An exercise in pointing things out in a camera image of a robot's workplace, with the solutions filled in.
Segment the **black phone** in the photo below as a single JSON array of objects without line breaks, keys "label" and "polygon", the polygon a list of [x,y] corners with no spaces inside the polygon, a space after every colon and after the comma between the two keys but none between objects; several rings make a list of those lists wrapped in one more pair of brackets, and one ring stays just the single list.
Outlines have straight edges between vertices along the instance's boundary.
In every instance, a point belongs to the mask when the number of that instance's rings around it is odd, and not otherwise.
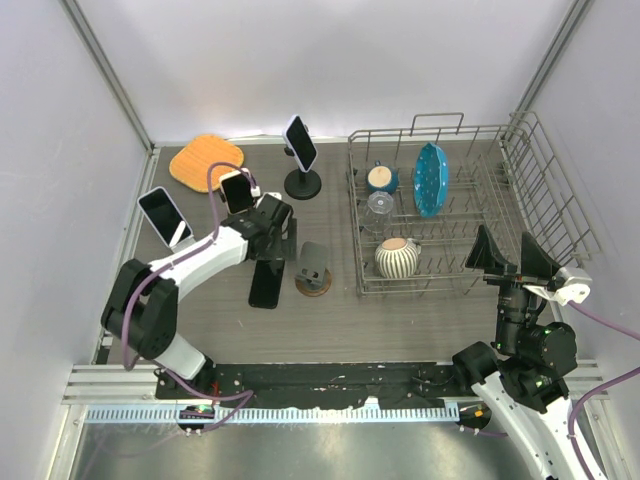
[{"label": "black phone", "polygon": [[282,259],[256,262],[248,298],[251,307],[275,309],[278,306],[284,266]]}]

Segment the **grey stand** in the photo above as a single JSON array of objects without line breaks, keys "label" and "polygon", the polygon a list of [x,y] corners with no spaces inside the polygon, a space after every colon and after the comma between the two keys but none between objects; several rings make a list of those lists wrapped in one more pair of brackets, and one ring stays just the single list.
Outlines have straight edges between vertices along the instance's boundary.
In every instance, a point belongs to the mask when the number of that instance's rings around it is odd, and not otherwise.
[{"label": "grey stand", "polygon": [[295,274],[295,285],[301,294],[318,297],[329,290],[332,275],[327,267],[328,257],[328,249],[319,243],[307,241],[302,245]]}]

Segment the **pink case phone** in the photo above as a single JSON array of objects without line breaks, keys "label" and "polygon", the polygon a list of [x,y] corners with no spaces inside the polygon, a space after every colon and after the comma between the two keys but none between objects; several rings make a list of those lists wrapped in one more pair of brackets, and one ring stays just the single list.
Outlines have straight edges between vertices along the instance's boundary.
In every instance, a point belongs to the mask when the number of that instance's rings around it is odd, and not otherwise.
[{"label": "pink case phone", "polygon": [[219,179],[221,196],[230,215],[247,211],[254,206],[252,183],[249,171],[234,170]]}]

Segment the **lavender case phone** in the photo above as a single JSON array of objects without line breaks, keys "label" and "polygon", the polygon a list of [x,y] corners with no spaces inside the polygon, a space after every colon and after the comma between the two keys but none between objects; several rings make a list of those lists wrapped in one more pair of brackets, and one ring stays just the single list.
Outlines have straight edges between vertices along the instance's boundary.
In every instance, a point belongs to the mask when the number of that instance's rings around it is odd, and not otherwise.
[{"label": "lavender case phone", "polygon": [[137,204],[168,248],[175,232],[178,232],[179,240],[193,234],[191,226],[164,187],[158,186],[144,193],[137,199]]}]

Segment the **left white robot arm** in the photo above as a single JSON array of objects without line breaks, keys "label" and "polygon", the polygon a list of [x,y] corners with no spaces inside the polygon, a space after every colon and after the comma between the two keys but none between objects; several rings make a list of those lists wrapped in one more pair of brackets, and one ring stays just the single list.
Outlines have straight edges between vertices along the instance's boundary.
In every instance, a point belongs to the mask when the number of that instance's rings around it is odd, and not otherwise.
[{"label": "left white robot arm", "polygon": [[247,260],[279,261],[286,255],[293,208],[277,193],[224,219],[214,231],[160,260],[126,261],[101,316],[102,327],[123,345],[123,363],[133,351],[178,375],[190,398],[205,397],[213,385],[213,361],[177,331],[178,306],[195,288]]}]

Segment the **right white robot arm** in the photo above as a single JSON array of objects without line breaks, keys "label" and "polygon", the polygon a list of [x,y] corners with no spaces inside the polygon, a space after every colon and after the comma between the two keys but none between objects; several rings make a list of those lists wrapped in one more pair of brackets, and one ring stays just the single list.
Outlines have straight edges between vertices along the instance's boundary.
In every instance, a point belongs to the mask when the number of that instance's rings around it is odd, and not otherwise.
[{"label": "right white robot arm", "polygon": [[476,342],[454,355],[453,386],[486,404],[532,476],[604,478],[577,424],[565,381],[578,366],[576,333],[564,322],[538,322],[550,303],[582,303],[591,277],[561,266],[528,232],[514,264],[485,225],[477,229],[465,266],[482,271],[484,281],[498,289],[496,330],[491,344]]}]

